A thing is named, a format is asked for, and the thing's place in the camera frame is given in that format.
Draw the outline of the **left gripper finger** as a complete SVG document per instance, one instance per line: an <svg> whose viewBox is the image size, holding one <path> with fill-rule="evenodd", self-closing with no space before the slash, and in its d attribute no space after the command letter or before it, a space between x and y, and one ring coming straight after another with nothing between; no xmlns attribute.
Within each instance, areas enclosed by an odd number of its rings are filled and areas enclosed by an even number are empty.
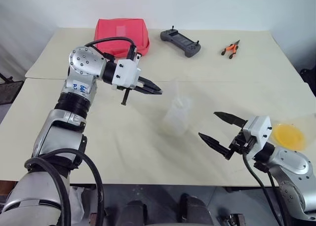
<svg viewBox="0 0 316 226"><path fill-rule="evenodd" d="M134 88L135 91L143 93L143 94L149 94L149 95L161 95L162 90L154 85L154 86L148 86L148 85L143 85L143 86L136 86Z"/></svg>
<svg viewBox="0 0 316 226"><path fill-rule="evenodd" d="M161 89L156 84L154 84L152 81L144 77L140 76L138 78L138 82L143 85L144 89L147 89L149 91L161 91Z"/></svg>

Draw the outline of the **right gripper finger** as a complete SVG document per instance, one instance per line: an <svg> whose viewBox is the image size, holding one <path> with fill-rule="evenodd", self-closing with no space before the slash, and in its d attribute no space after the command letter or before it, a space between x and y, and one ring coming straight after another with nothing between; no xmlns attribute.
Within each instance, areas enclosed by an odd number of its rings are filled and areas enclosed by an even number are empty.
<svg viewBox="0 0 316 226"><path fill-rule="evenodd" d="M225 112L214 112L214 114L219 117L221 120L224 122L231 124L231 125L236 125L238 127L244 127L245 124L247 123L247 120L244 120L240 117L237 117L233 114L230 113L225 113Z"/></svg>
<svg viewBox="0 0 316 226"><path fill-rule="evenodd" d="M222 145L220 145L219 141L213 139L210 136L207 136L202 133L198 133L198 135L202 138L202 140L213 150L220 153L222 156L229 156L230 150Z"/></svg>

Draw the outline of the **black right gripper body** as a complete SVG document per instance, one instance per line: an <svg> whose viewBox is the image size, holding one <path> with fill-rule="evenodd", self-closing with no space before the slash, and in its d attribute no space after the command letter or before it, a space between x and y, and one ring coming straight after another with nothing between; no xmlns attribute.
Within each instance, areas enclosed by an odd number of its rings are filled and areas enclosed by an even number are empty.
<svg viewBox="0 0 316 226"><path fill-rule="evenodd" d="M247 155L253 149L255 144L256 137L252 136L247 130L242 128L230 143L228 153L225 154L225 159L230 160L235 152L240 155Z"/></svg>

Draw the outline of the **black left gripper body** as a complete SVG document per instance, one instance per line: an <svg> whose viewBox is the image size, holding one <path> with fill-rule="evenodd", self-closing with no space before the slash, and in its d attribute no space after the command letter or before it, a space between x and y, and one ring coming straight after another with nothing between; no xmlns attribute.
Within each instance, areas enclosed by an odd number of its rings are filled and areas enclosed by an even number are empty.
<svg viewBox="0 0 316 226"><path fill-rule="evenodd" d="M140 76L141 69L138 68L138 63L142 54L136 50L136 46L132 44L126 59L120 61L120 87L125 89L122 105L126 105L129 92L137 86Z"/></svg>

